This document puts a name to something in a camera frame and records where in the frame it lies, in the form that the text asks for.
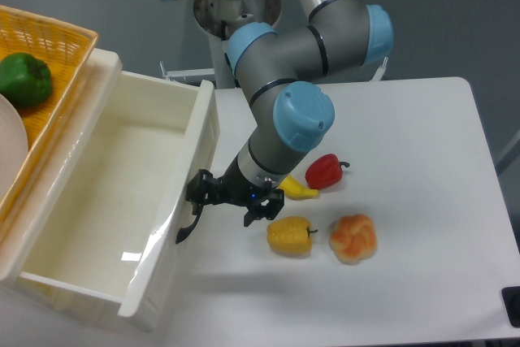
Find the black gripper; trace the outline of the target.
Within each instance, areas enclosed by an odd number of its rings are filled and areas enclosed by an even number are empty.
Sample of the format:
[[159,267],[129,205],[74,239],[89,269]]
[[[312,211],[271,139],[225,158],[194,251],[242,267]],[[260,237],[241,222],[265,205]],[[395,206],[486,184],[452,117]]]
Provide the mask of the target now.
[[201,213],[206,205],[226,203],[246,207],[245,227],[261,219],[274,220],[284,207],[282,189],[271,190],[267,182],[253,184],[238,167],[229,167],[219,178],[206,169],[200,169],[188,182],[185,199],[190,202],[193,215]]

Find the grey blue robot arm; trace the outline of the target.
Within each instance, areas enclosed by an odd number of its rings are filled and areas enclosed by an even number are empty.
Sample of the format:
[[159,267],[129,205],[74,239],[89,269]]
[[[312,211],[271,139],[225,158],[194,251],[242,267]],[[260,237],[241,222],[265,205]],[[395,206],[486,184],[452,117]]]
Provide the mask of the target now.
[[237,84],[256,128],[225,173],[200,170],[188,183],[193,214],[207,205],[243,206],[244,223],[274,219],[284,205],[280,183],[332,126],[331,99],[319,78],[389,55],[388,13],[360,0],[300,0],[308,24],[275,30],[276,0],[202,0],[197,22],[221,42],[214,69]]

